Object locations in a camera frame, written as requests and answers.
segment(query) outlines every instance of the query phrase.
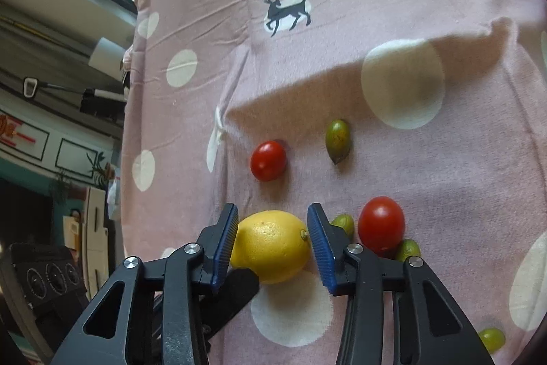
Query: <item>black speaker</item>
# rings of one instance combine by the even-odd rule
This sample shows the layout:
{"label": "black speaker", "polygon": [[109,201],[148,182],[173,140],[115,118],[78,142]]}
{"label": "black speaker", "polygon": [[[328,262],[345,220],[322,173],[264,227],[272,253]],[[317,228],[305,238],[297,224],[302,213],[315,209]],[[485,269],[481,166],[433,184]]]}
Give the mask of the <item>black speaker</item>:
{"label": "black speaker", "polygon": [[0,259],[0,287],[21,332],[49,363],[89,303],[70,250],[12,244]]}

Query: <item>green fruit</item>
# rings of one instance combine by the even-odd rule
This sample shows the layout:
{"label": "green fruit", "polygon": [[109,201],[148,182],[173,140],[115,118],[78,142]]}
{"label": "green fruit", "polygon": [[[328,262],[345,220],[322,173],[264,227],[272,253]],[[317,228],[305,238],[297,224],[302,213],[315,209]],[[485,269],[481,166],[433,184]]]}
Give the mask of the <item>green fruit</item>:
{"label": "green fruit", "polygon": [[353,224],[353,217],[349,214],[340,214],[332,223],[333,226],[338,226],[344,229],[344,232],[350,240],[353,240],[353,234],[355,232],[355,226]]}
{"label": "green fruit", "polygon": [[407,258],[412,256],[422,256],[422,252],[419,250],[418,243],[414,240],[407,238],[401,241],[399,247],[397,248],[397,254],[395,255],[395,260],[405,261]]}
{"label": "green fruit", "polygon": [[480,340],[490,354],[495,353],[505,345],[505,334],[497,328],[486,328],[479,333]]}
{"label": "green fruit", "polygon": [[351,149],[351,134],[344,120],[334,120],[326,129],[326,151],[334,164],[338,164],[349,154]]}

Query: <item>teal wall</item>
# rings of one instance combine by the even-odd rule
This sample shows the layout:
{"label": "teal wall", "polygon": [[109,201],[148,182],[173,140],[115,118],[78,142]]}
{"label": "teal wall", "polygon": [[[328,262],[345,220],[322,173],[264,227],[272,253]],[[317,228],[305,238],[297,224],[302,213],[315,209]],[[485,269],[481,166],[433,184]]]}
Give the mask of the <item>teal wall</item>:
{"label": "teal wall", "polygon": [[[4,158],[0,158],[0,178],[46,196],[49,196],[49,185],[53,181],[49,177],[10,163]],[[69,215],[73,208],[81,210],[83,202],[79,199],[68,199],[62,205],[53,203],[53,206],[53,244],[64,245],[63,216]]]}

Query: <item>triangular cutout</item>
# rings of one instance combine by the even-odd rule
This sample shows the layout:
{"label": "triangular cutout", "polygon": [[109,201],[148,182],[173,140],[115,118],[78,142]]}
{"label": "triangular cutout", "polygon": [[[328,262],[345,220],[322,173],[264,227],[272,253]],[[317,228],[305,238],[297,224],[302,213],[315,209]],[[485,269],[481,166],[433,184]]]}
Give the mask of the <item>triangular cutout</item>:
{"label": "triangular cutout", "polygon": [[124,288],[124,282],[114,283],[84,325],[84,333],[105,339],[115,336]]}
{"label": "triangular cutout", "polygon": [[429,329],[433,337],[458,334],[461,331],[458,320],[431,282],[423,282],[423,293],[426,297]]}

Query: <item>yellow lemon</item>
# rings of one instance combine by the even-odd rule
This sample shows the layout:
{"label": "yellow lemon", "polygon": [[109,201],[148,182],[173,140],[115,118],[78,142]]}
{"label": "yellow lemon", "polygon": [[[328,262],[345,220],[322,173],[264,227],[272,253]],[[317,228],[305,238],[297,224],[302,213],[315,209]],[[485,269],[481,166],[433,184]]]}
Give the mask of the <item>yellow lemon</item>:
{"label": "yellow lemon", "polygon": [[263,211],[239,223],[231,263],[251,269],[261,283],[279,283],[300,271],[310,258],[305,224],[283,211]]}

